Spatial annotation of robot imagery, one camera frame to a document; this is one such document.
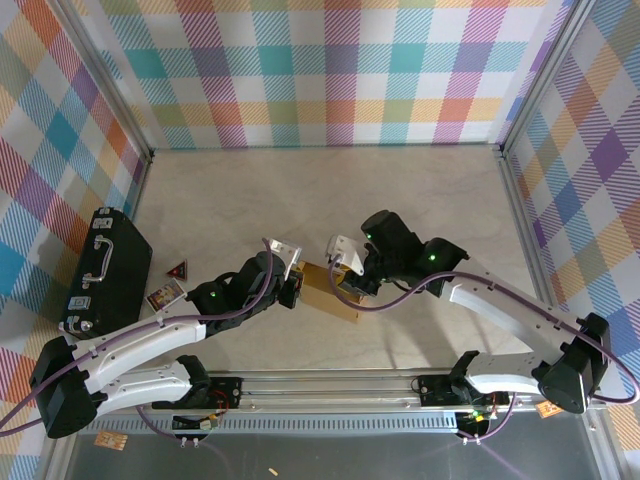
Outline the brown cardboard box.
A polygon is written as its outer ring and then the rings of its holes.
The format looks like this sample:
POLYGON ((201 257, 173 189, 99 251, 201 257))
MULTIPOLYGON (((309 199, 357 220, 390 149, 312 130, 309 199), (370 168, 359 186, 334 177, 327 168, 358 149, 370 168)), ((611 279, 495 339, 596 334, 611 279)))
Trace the brown cardboard box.
POLYGON ((363 312, 343 304, 334 295, 326 267, 302 262, 299 270, 303 274, 300 292, 300 300, 303 303, 351 323, 361 320, 363 312))

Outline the small picture card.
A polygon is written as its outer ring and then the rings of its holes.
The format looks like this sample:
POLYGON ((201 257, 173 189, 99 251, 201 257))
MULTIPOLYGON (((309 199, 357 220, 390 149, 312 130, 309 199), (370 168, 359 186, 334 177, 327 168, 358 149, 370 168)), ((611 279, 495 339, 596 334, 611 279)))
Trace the small picture card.
POLYGON ((149 293, 145 300, 154 313, 166 311, 171 305, 186 295, 183 287, 171 279, 160 288, 149 293))

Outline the long aluminium base rail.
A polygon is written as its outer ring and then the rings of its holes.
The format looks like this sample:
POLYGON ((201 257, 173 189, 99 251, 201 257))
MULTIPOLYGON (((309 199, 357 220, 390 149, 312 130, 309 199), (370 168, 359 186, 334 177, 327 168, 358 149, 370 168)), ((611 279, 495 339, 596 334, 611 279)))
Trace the long aluminium base rail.
MULTIPOLYGON (((448 375, 433 369, 375 370, 303 370, 238 371, 189 374, 166 366, 139 370, 110 380, 100 390, 102 398, 97 413, 104 416, 138 405, 157 401, 176 401, 210 376, 241 377, 239 407, 223 411, 232 414, 365 414, 422 411, 501 412, 507 406, 430 406, 423 407, 411 381, 420 375, 448 375)), ((496 387, 491 393, 507 392, 518 408, 529 408, 539 395, 514 395, 508 387, 496 387)))

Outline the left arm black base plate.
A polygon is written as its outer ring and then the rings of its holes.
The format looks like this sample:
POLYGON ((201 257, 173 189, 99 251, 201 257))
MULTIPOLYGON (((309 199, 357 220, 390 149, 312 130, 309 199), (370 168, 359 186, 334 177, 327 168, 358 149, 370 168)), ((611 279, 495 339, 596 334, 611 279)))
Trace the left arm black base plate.
POLYGON ((157 401, 154 410, 230 410, 237 409, 242 395, 241 377, 210 376, 209 380, 193 387, 179 400, 157 401))

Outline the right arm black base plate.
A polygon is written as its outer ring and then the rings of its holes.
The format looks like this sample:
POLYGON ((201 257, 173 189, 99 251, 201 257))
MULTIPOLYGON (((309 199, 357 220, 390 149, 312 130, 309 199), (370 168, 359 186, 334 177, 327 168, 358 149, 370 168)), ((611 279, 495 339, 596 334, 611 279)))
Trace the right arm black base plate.
POLYGON ((430 406, 508 406, 507 392, 480 393, 464 378, 451 375, 420 375, 411 381, 423 407, 430 406))

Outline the aluminium frame post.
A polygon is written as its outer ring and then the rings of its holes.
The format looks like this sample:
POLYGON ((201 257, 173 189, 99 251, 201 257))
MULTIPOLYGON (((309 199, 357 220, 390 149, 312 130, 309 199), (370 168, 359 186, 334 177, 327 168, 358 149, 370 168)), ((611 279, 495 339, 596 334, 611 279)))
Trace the aluminium frame post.
POLYGON ((499 158, 506 158, 526 132, 547 88, 596 3, 597 0, 562 0, 497 136, 494 150, 499 158))
POLYGON ((110 69, 91 39, 71 0, 47 0, 47 3, 70 37, 71 43, 86 64, 87 71, 104 95, 106 102, 114 111, 114 115, 121 123, 124 132, 129 135, 133 143, 141 151, 144 164, 146 166, 151 165, 153 163, 154 149, 144 137, 132 110, 125 102, 125 98, 111 75, 110 69))

